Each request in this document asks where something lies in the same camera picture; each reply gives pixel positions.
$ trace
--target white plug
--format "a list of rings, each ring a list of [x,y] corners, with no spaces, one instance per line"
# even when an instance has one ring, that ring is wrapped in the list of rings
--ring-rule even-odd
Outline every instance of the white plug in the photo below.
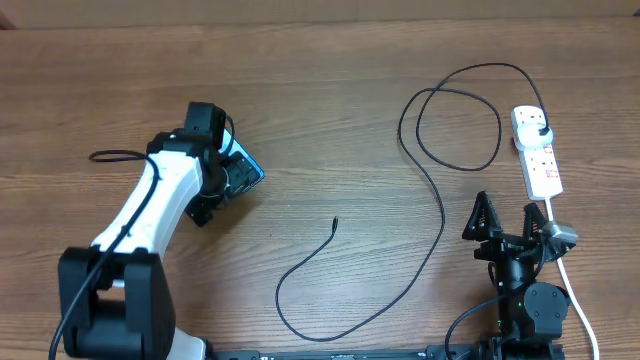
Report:
[[[540,135],[540,129],[546,126],[546,120],[539,107],[523,105],[514,108],[511,112],[511,124],[513,141],[520,151],[551,145],[553,142],[551,129],[545,135]]]
[[[529,199],[550,199],[562,193],[558,163],[551,146],[553,133],[551,129],[545,136],[539,133],[545,126],[542,110],[518,106],[511,112],[511,123]]]

